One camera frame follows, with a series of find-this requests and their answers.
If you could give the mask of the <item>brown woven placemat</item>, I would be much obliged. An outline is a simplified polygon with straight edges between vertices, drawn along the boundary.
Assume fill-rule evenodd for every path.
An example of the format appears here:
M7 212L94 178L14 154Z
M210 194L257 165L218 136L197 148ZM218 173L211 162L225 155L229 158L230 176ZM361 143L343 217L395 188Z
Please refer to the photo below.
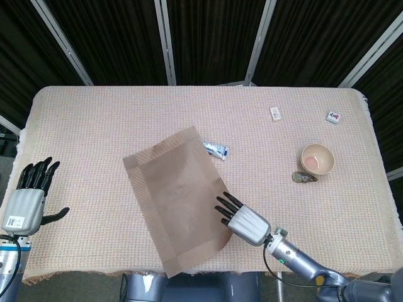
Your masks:
M220 252L232 231L216 199L226 186L194 126L123 158L167 277Z

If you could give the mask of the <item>clear green correction tape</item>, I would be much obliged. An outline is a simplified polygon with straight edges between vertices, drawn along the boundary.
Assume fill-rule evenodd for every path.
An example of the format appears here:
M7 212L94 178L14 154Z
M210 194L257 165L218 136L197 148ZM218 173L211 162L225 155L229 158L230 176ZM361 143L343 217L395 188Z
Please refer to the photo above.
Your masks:
M317 182L317 178L306 172L297 171L292 174L292 180L296 183Z

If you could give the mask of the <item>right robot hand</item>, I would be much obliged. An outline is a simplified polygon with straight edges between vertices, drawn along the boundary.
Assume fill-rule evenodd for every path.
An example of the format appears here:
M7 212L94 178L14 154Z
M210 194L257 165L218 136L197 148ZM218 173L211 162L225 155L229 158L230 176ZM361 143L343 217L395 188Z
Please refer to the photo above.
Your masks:
M271 236L270 223L228 192L217 196L221 206L214 208L222 215L221 223L252 246L264 245Z

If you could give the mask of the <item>blue white toothpaste tube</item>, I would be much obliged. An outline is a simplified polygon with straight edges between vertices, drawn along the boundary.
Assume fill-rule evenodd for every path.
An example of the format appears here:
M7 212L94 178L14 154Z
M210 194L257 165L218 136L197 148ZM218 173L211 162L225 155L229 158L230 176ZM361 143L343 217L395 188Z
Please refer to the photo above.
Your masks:
M206 142L206 141L203 142L203 145L210 155L212 155L220 160L225 160L227 158L227 153L228 153L227 146L216 144L216 143L211 143L211 142Z

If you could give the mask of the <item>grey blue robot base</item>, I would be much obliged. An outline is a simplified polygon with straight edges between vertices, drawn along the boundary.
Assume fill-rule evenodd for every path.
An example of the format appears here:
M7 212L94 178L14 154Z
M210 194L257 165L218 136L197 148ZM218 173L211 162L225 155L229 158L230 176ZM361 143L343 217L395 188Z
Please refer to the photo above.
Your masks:
M124 274L119 302L261 302L259 274Z

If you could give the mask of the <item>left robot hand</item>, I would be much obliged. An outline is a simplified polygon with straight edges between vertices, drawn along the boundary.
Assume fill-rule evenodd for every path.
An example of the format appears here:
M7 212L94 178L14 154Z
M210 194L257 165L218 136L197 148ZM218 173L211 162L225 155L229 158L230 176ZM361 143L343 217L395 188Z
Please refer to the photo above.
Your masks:
M41 226L53 223L65 217L69 207L58 213L43 214L46 198L59 161L52 162L48 157L36 164L28 164L21 172L16 189L8 201L2 229L8 235L29 237L39 231Z

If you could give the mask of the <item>beige woven tablecloth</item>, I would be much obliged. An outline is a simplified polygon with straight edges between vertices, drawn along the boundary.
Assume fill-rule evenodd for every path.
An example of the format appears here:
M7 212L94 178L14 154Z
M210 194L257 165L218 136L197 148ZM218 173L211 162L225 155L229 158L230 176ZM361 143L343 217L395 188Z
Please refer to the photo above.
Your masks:
M282 119L273 121L270 108ZM341 115L338 124L328 112ZM364 275L403 267L403 229L368 105L355 89L225 86L49 86L33 98L5 199L29 163L60 162L45 204L67 216L41 227L23 281L66 271L162 273L123 158L194 126L224 144L212 158L231 194L316 261ZM302 150L334 156L326 175L307 172ZM301 171L317 182L296 183Z

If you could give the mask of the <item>light brown bowl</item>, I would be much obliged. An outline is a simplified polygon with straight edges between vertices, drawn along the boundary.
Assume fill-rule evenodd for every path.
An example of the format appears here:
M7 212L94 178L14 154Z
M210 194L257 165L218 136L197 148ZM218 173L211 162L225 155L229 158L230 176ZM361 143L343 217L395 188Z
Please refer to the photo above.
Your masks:
M307 172L326 175L333 170L335 160L333 153L327 147L314 143L302 150L300 163Z

